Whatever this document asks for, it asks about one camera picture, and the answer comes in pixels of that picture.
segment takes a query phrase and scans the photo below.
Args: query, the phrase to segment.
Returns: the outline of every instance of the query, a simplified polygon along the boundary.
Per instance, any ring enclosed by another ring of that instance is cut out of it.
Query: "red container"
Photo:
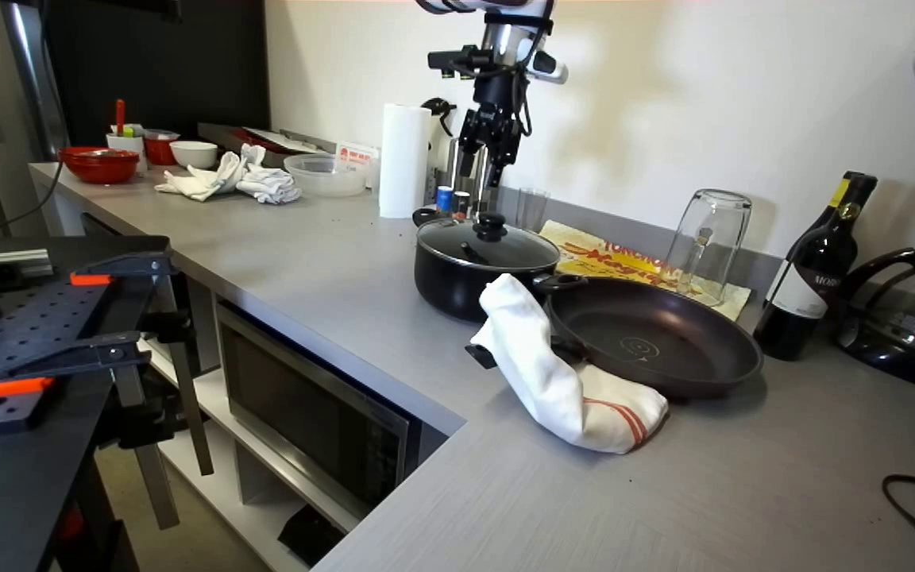
[[[68,148],[65,165],[85,186],[125,186],[132,177],[141,156],[107,148]]]
[[[171,134],[171,131],[142,131],[145,164],[149,165],[176,165],[171,141],[177,141],[177,134]]]

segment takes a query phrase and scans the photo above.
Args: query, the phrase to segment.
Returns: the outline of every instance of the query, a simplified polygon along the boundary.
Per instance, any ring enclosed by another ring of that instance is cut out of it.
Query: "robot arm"
[[[519,144],[532,134],[527,76],[562,82],[562,66],[542,50],[555,0],[415,0],[427,12],[477,12],[487,16],[480,44],[462,50],[433,50],[429,66],[444,76],[472,79],[480,108],[467,111],[462,129],[462,164],[467,175],[480,151],[490,154],[490,188],[500,188],[503,169],[519,158]]]

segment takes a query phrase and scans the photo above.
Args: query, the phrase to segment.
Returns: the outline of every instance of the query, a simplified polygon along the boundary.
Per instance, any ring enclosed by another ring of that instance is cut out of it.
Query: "bottle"
[[[859,259],[851,236],[876,177],[845,172],[843,203],[835,214],[819,218],[785,254],[776,282],[765,293],[761,320],[753,341],[776,358],[797,358],[814,327],[825,317],[831,293]]]

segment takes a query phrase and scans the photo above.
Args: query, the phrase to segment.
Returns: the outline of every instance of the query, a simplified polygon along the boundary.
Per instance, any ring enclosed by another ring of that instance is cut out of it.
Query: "paper towel roll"
[[[386,106],[380,131],[380,221],[408,221],[424,206],[429,164],[429,111],[415,106]]]

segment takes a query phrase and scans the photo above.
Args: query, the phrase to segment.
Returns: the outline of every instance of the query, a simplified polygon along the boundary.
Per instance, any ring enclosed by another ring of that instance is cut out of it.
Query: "bowl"
[[[217,144],[209,141],[171,141],[171,156],[177,165],[212,169]]]
[[[149,165],[176,165],[171,144],[176,131],[142,131],[142,156]]]
[[[286,172],[301,194],[356,196],[364,190],[364,175],[349,165],[333,165],[333,156],[289,156]]]
[[[85,186],[125,186],[132,177],[141,156],[107,148],[68,148],[65,165]]]

